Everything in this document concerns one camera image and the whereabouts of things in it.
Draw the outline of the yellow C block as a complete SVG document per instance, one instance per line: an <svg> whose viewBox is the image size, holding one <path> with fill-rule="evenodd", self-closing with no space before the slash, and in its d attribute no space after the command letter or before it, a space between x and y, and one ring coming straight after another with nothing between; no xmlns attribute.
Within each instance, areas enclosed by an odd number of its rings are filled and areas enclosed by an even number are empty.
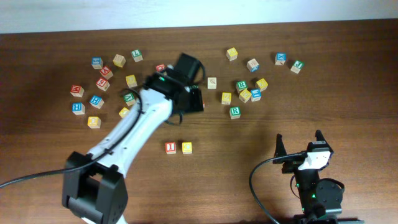
<svg viewBox="0 0 398 224"><path fill-rule="evenodd" d="M183 142L182 143L182 152L183 152L183 154L191 154L193 152L192 143L191 142Z"/></svg>

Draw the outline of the red I block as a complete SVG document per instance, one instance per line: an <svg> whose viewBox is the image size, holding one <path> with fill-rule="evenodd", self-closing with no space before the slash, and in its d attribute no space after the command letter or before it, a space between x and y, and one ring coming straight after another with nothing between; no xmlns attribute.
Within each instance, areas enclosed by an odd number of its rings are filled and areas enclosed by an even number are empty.
<svg viewBox="0 0 398 224"><path fill-rule="evenodd" d="M167 154L175 154L177 152L176 143L175 142L165 143L165 151Z"/></svg>

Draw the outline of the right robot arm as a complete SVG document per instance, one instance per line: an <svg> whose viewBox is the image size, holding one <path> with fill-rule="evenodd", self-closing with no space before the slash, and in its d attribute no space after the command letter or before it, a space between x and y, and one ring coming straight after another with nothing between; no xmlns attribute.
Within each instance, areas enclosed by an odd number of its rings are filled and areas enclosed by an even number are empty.
<svg viewBox="0 0 398 224"><path fill-rule="evenodd" d="M315 141L307 149L296 154L287 154L282 135L276 136L274 164L282 164L283 174L293 174L296 181L302 214L294 216L295 223L364 223L357 218L339 219L345 185L335 179L323 178L319 172L329 165L334 150L320 130L315 132Z"/></svg>

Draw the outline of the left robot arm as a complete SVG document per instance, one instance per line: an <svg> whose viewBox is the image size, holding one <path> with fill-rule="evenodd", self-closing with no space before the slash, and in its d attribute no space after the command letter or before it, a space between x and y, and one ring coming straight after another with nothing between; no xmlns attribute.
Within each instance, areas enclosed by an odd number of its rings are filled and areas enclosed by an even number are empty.
<svg viewBox="0 0 398 224"><path fill-rule="evenodd" d="M125 223L128 195L126 174L152 133L172 115L203 111L195 77L203 64L181 54L174 67L148 76L126 117L83 155L66 161L62 205L87 223Z"/></svg>

